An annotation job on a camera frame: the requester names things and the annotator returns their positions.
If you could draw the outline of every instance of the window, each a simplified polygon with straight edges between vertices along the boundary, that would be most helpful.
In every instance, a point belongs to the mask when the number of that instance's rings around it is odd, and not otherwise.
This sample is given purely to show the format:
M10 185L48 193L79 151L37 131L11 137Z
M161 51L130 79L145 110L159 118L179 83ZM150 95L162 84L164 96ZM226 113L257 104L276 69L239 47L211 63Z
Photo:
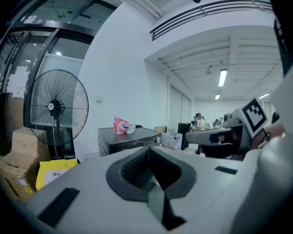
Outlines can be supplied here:
M22 9L20 9L16 13L16 15L13 17L13 19L11 20L11 22L16 21L22 15L22 13L24 13L28 8L30 8L32 5L34 5L37 1L38 0L31 0L31 1L29 1Z
M87 0L48 0L31 13L37 19L68 22Z
M49 53L57 56L84 59L90 44L69 38L59 38Z
M95 3L74 19L72 23L98 32L113 11L113 9Z

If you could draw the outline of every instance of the red snack bag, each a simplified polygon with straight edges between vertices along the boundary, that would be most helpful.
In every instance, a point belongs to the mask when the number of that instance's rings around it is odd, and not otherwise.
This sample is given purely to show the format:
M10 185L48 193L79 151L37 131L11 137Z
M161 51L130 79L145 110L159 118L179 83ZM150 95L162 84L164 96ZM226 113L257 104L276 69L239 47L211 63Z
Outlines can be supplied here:
M131 129L132 124L130 124L128 121L115 117L113 126L117 134L124 134L128 129Z

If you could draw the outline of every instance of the fan guard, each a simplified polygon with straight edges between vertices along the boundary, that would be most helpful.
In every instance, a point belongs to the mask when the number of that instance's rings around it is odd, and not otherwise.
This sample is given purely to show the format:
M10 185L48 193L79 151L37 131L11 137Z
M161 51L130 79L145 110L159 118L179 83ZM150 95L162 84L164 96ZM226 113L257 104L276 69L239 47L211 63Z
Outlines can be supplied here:
M50 70L39 76L28 92L25 115L34 135L43 143L62 146L83 129L88 117L88 96L76 76Z

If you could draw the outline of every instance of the plastic bag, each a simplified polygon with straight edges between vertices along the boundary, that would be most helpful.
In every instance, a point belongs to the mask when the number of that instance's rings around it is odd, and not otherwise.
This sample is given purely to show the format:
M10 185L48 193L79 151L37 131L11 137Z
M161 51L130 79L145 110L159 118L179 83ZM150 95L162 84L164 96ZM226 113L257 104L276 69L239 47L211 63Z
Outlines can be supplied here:
M119 134L122 135L124 133L132 134L136 129L135 125L132 125L128 121L119 119L117 117L114 118L113 126L114 126L115 132L117 132L118 135Z

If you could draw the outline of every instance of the white wall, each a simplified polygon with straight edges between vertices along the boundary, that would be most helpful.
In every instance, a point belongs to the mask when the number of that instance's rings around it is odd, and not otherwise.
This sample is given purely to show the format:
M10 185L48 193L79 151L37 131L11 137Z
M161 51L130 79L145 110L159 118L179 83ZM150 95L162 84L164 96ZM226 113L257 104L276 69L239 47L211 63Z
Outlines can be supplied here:
M193 113L201 113L205 120L213 123L216 118L223 118L225 114L232 113L246 102L246 100L196 100Z
M113 127L114 117L151 129L166 125L168 79L142 58L151 24L123 3L91 43L79 74L89 99L86 125L74 140L81 161L98 155L97 129Z

